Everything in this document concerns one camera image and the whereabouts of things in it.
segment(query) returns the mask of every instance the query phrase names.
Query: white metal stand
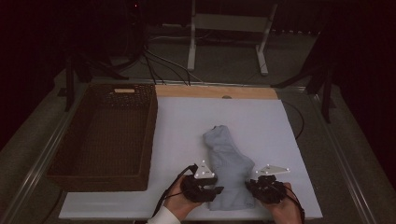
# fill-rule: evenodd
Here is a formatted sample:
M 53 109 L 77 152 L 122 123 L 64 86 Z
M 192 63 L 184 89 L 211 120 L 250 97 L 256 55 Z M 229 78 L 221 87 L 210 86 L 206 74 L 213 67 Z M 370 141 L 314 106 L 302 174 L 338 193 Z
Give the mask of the white metal stand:
M 268 35 L 271 31 L 272 21 L 276 13 L 277 4 L 271 8 L 268 17 L 229 16 L 216 14 L 202 14 L 195 12 L 195 1 L 192 0 L 191 9 L 191 42 L 187 69 L 193 71 L 195 67 L 195 29 L 228 30 L 262 33 L 262 42 L 256 46 L 257 58 L 262 75 L 268 75 L 264 50 Z

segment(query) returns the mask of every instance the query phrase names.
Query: brown wicker basket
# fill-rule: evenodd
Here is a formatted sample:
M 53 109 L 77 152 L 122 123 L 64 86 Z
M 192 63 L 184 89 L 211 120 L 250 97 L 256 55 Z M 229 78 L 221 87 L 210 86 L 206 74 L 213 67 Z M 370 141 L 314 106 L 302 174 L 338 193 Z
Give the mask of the brown wicker basket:
M 47 178 L 65 191 L 146 190 L 157 110 L 154 85 L 89 85 Z

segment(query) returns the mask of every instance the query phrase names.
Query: human hand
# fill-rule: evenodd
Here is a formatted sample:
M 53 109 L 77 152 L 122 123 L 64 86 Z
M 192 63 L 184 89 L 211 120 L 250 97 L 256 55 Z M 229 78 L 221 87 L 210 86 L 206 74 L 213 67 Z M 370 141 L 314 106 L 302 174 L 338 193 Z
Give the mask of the human hand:
M 200 206 L 202 203 L 193 203 L 184 197 L 181 193 L 180 184 L 186 176 L 183 175 L 175 185 L 169 190 L 165 198 L 164 206 L 177 217 L 178 220 L 183 220 L 192 209 Z
M 287 194 L 296 200 L 294 194 L 290 191 L 291 184 L 283 183 L 283 185 L 287 188 Z M 299 208 L 288 197 L 280 203 L 262 203 L 262 206 L 271 212 L 276 224 L 302 224 Z

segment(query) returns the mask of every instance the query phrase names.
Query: gray cloth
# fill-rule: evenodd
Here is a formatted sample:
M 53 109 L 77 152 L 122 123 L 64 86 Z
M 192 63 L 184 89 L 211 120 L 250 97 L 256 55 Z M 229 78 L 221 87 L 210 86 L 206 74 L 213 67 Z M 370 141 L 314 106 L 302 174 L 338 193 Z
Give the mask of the gray cloth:
M 216 186 L 224 190 L 209 203 L 211 211 L 232 211 L 254 208 L 255 200 L 245 187 L 254 162 L 235 146 L 227 126 L 216 126 L 204 134 L 209 146 L 212 171 L 218 176 Z

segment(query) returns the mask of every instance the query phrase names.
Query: white sleeve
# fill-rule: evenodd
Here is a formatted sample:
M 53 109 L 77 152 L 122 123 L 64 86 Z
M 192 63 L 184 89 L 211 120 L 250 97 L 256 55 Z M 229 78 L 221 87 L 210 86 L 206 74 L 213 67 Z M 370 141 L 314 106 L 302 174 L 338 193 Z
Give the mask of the white sleeve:
M 180 224 L 180 221 L 169 209 L 162 206 L 158 213 L 148 220 L 148 224 Z

